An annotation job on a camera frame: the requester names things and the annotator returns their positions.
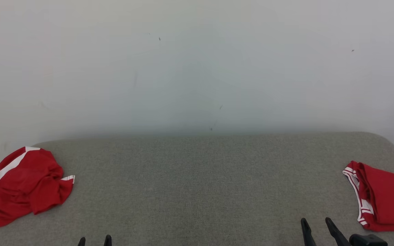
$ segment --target white trim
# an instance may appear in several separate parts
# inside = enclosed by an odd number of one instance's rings
[[[356,178],[356,175],[354,173],[348,172],[346,169],[343,170],[343,175],[349,179],[350,184],[352,185],[352,188],[354,188],[355,195],[357,196],[357,201],[358,201],[358,219],[357,221],[362,225],[368,224],[367,221],[365,221],[363,217],[363,213],[368,213],[373,215],[373,207],[369,203],[369,201],[365,199],[360,199],[358,195],[358,189],[359,189],[359,181]]]
[[[10,162],[7,166],[2,168],[0,170],[0,179],[10,170],[13,168],[17,167],[19,163],[21,163],[22,159],[24,159],[25,154],[27,154],[28,151],[35,151],[35,150],[40,150],[40,148],[34,148],[34,147],[25,147],[25,152],[21,154],[20,156],[16,157],[12,162]]]
[[[61,180],[70,180],[70,179],[72,179],[72,183],[74,183],[74,181],[75,181],[75,175],[70,175],[70,176],[64,177],[64,178],[62,178]]]
[[[351,173],[354,172],[354,170],[353,170],[352,168],[350,168],[350,167],[346,167],[345,170],[346,170],[346,171],[349,171],[349,172],[351,172]]]

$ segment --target white stripe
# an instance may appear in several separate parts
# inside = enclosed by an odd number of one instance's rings
[[[16,159],[12,160],[7,166],[2,168],[0,170],[0,179],[10,170],[13,168],[17,167],[19,163],[22,161],[22,159],[25,157],[25,154],[27,154],[28,151],[34,151],[34,150],[40,150],[40,148],[34,148],[34,147],[25,147],[25,153],[21,154],[20,156],[16,157]]]
[[[62,178],[61,180],[70,180],[70,179],[72,179],[72,183],[74,183],[74,181],[75,181],[75,175],[70,175],[70,176],[64,177],[64,178]]]
[[[358,201],[358,219],[357,221],[362,225],[366,225],[367,222],[364,220],[362,212],[361,212],[361,208],[366,206],[366,207],[372,207],[370,205],[370,203],[364,199],[361,200],[361,202],[363,203],[363,206],[360,203],[360,197],[358,195],[358,189],[359,189],[359,181],[357,178],[354,177],[353,173],[349,173],[348,171],[344,170],[343,171],[343,175],[347,176],[347,178],[349,179],[350,184],[352,185],[352,188],[354,188],[355,191],[355,195],[357,196],[357,201]]]
[[[362,213],[368,213],[368,214],[373,215],[373,212],[370,211],[370,210],[361,209],[361,212],[362,212]]]

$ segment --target gray cushion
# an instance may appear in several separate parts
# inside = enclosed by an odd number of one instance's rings
[[[68,200],[0,228],[0,245],[336,245],[357,222],[351,161],[394,173],[394,146],[368,133],[130,137],[40,143],[66,175]],[[375,233],[394,245],[394,232]]]

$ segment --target red cloth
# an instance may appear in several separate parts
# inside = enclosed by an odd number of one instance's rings
[[[0,226],[62,204],[75,178],[62,176],[62,167],[44,149],[23,147],[7,156],[0,163]]]
[[[394,231],[394,173],[352,161],[344,169],[358,198],[358,222],[376,232]]]

